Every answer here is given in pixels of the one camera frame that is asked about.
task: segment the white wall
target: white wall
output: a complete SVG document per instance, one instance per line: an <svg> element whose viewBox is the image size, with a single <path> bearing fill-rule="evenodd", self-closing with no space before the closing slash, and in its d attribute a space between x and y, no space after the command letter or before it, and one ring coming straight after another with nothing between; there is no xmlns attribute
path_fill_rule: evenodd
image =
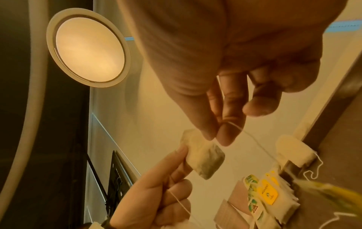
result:
<svg viewBox="0 0 362 229"><path fill-rule="evenodd" d="M121 32L128 36L129 32L119 22L122 19L118 14L108 14L106 10L103 14L120 24ZM275 113L247 119L245 129L268 151L275 151L274 143L279 135L293 133L353 34L325 34L324 55L317 81L303 92L284 94ZM150 66L143 61L134 42L128 44L132 54L129 76L112 88L94 89L93 94L92 112L117 143L113 142L99 124L93 123L90 153L92 157L98 158L92 161L104 185L108 184L112 147L117 149L118 145L124 153L121 156L124 159L127 157L142 174L167 153L175 150L182 132L192 128L180 108L166 95ZM95 137L95 132L101 133L103 137ZM210 180L204 181L195 173L189 176L193 183L190 197L192 213L206 228L214 228L213 217L222 199L230 195L238 179L250 173L260 175L273 163L243 133L230 147L222 149L226 153L225 162Z"/></svg>

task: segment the yellow tea bag tag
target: yellow tea bag tag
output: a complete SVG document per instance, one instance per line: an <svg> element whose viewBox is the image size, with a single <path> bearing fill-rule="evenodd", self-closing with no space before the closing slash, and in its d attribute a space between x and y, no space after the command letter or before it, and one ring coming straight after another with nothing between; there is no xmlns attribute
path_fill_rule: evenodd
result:
<svg viewBox="0 0 362 229"><path fill-rule="evenodd" d="M278 192L267 180L261 180L262 186L258 187L259 195L264 199L264 202L273 205L276 198L278 197Z"/></svg>
<svg viewBox="0 0 362 229"><path fill-rule="evenodd" d="M265 175L267 177L269 177L272 182L274 182L276 185L278 185L280 187L279 182L277 181L277 179L273 175L270 175L269 173L266 173Z"/></svg>

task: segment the round light fixture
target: round light fixture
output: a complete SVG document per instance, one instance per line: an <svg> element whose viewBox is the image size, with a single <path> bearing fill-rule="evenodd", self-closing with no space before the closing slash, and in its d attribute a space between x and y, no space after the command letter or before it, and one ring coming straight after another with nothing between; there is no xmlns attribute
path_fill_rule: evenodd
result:
<svg viewBox="0 0 362 229"><path fill-rule="evenodd" d="M110 87L128 74L126 40L112 22L93 11L60 11L48 24L46 41L57 65L82 84Z"/></svg>

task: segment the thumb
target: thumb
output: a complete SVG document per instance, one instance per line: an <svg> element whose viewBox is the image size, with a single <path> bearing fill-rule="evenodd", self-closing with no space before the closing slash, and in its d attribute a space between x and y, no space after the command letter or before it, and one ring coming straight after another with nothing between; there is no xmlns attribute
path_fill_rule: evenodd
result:
<svg viewBox="0 0 362 229"><path fill-rule="evenodd" d="M145 186L146 188L153 188L161 185L163 181L185 160L187 152L187 146L181 145L178 150L168 154L153 168L142 175L138 181L138 185Z"/></svg>

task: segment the hand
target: hand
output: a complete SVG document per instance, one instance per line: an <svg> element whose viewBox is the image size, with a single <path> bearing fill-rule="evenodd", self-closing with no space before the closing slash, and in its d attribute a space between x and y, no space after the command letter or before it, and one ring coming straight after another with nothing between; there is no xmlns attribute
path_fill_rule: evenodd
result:
<svg viewBox="0 0 362 229"><path fill-rule="evenodd" d="M192 185L184 180L192 171L185 162L187 152L186 146L180 147L142 175L117 206L110 225L117 229L156 229L189 219L190 215L167 191L191 211L187 198Z"/></svg>
<svg viewBox="0 0 362 229"><path fill-rule="evenodd" d="M347 0L118 2L169 96L207 139L228 146L240 131L227 121L243 127L247 115L274 112L282 92L315 81L323 32Z"/></svg>

